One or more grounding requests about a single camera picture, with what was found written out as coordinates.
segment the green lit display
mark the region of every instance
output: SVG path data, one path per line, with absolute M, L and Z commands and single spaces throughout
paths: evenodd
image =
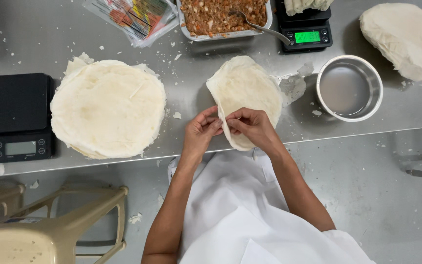
M 294 35 L 296 37 L 296 43 L 320 41 L 320 34 L 318 33 L 318 31 L 299 32 L 299 33 L 295 33 Z

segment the ground meat filling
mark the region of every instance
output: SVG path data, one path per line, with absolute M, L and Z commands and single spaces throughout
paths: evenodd
M 266 24 L 266 7 L 268 0 L 182 0 L 180 9 L 185 14 L 185 23 L 190 35 L 200 36 L 252 30 L 243 18 L 228 15 L 230 10 L 245 13 L 250 23 L 259 26 Z

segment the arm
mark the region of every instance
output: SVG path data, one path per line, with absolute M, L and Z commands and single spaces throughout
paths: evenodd
M 177 263 L 177 251 L 193 174 L 201 163 L 211 138 L 222 133 L 222 121 L 217 117 L 209 117 L 217 111 L 217 106 L 202 111 L 185 128 L 182 155 L 164 203 L 149 230 L 142 264 Z
M 243 133 L 271 159 L 289 211 L 320 231 L 335 229 L 330 215 L 305 183 L 265 111 L 241 108 L 226 117 L 231 133 Z

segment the hand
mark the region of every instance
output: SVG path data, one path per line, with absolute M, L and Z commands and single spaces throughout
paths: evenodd
M 255 146 L 268 155 L 284 148 L 281 139 L 263 110 L 241 108 L 226 117 L 227 125 L 234 135 L 243 133 Z
M 218 111 L 218 106 L 210 107 L 199 113 L 185 127 L 182 159 L 191 159 L 192 162 L 201 162 L 202 156 L 208 149 L 213 136 L 222 133 L 222 121 L 218 117 L 210 117 Z

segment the plastic bag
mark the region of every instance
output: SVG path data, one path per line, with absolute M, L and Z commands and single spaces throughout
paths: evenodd
M 134 47 L 151 46 L 179 24 L 168 0 L 85 0 L 83 6 L 120 28 Z

